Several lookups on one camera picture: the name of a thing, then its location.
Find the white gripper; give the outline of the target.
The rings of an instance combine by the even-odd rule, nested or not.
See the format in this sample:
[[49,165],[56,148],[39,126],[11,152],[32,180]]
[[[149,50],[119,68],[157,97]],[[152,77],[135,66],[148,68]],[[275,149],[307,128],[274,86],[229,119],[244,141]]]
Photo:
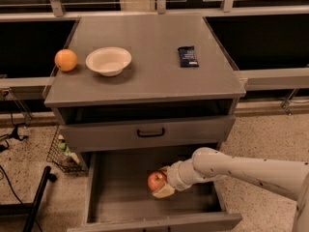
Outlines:
[[192,186],[193,166],[191,160],[177,161],[171,166],[163,166],[159,169],[167,175],[168,184],[153,192],[155,198],[165,198],[175,193],[175,190],[183,191]]

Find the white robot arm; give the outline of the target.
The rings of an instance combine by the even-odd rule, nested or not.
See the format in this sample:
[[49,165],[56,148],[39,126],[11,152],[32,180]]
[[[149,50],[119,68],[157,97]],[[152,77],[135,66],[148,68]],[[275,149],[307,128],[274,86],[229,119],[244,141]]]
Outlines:
[[239,179],[296,202],[292,232],[309,231],[309,163],[278,159],[252,159],[225,155],[202,147],[192,157],[164,166],[148,177],[156,198],[190,189],[223,176]]

